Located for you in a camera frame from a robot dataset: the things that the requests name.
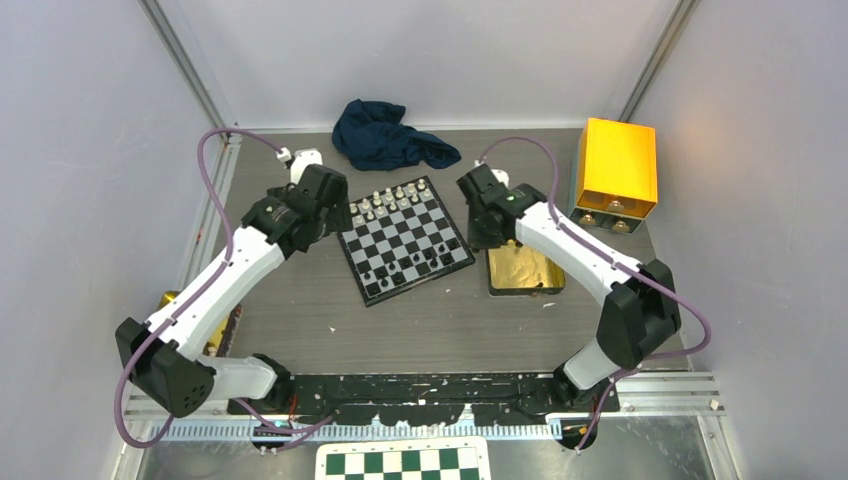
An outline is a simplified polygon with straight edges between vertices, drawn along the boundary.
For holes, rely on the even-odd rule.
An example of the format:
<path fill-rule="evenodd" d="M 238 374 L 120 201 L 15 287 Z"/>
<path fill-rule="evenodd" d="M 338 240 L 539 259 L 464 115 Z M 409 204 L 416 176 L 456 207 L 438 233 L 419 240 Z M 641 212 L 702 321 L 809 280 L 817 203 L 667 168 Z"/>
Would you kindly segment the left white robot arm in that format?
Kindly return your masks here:
<path fill-rule="evenodd" d="M 263 354 L 211 357 L 203 349 L 223 317 L 296 252 L 352 227 L 347 178 L 312 163 L 273 188 L 243 216 L 219 256 L 142 323 L 116 330 L 130 381 L 175 418 L 209 400 L 250 399 L 269 413 L 292 397 L 289 371 Z"/>

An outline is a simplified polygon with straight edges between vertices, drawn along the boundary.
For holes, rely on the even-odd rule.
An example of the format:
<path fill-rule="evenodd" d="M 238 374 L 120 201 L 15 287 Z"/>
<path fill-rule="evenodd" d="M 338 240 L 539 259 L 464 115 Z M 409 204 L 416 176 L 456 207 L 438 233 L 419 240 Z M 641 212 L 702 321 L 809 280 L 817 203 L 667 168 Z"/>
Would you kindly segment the gold tin with black pieces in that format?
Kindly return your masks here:
<path fill-rule="evenodd" d="M 556 295 L 566 285 L 564 271 L 539 251 L 509 241 L 485 252 L 489 295 L 536 297 Z"/>

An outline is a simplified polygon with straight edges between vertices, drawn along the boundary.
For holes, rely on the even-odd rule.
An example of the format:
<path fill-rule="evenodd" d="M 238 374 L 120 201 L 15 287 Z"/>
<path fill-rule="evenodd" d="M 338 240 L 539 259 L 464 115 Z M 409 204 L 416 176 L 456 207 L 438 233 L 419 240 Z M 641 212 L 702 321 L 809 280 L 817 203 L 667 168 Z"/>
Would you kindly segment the orange drawer box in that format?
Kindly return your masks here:
<path fill-rule="evenodd" d="M 656 130 L 590 118 L 572 159 L 568 218 L 632 234 L 658 204 L 658 191 Z"/>

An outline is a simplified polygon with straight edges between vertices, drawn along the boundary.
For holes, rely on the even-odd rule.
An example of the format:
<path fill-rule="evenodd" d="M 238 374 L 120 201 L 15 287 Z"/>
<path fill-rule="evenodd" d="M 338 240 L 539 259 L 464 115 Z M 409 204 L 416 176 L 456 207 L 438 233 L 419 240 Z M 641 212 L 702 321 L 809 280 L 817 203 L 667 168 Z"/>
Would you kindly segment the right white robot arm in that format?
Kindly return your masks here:
<path fill-rule="evenodd" d="M 582 409 L 612 374 L 637 367 L 681 326 L 669 298 L 673 275 L 659 260 L 641 263 L 565 218 L 534 187 L 509 188 L 487 165 L 460 177 L 468 211 L 469 242 L 487 250 L 516 243 L 535 249 L 577 280 L 601 307 L 596 334 L 554 372 L 558 403 Z"/>

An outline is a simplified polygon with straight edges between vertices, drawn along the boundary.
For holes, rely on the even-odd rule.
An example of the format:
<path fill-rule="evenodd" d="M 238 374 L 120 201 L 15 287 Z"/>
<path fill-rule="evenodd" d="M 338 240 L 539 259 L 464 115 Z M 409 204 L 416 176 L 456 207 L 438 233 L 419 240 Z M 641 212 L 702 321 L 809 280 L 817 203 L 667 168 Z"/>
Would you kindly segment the black white chess board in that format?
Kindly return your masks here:
<path fill-rule="evenodd" d="M 427 176 L 353 201 L 349 213 L 353 228 L 337 238 L 367 307 L 475 263 Z"/>

